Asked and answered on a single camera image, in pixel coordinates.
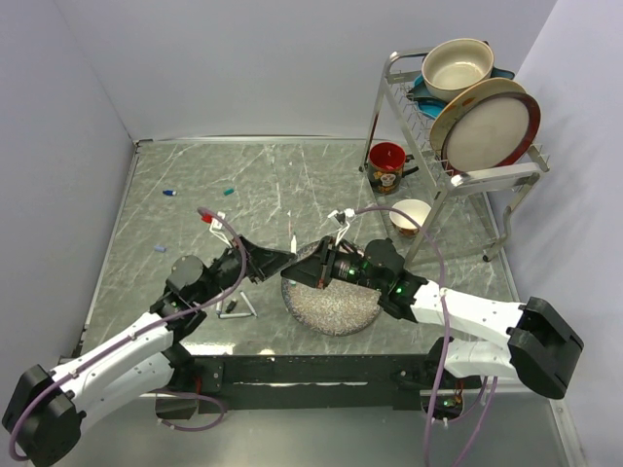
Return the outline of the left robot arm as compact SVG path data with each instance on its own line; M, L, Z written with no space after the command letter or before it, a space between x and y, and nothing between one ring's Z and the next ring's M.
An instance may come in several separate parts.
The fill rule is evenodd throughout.
M186 388L193 358L181 342L206 317L205 308L244 278L265 281L295 254L245 241L205 265L184 256L171 268L163 294L126 329L91 351L47 371L24 372L2 417L16 461L52 466L100 420L152 391Z

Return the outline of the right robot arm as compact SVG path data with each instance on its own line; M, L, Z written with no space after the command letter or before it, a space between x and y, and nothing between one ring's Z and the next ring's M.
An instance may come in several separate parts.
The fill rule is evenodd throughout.
M425 365L427 379L448 387L457 378L515 378L532 392L563 399L584 342L546 300L502 302L448 289L405 268L388 238L364 249L325 236L282 277L315 289L340 280L379 292L380 308L395 319L448 326L472 341L448 338Z

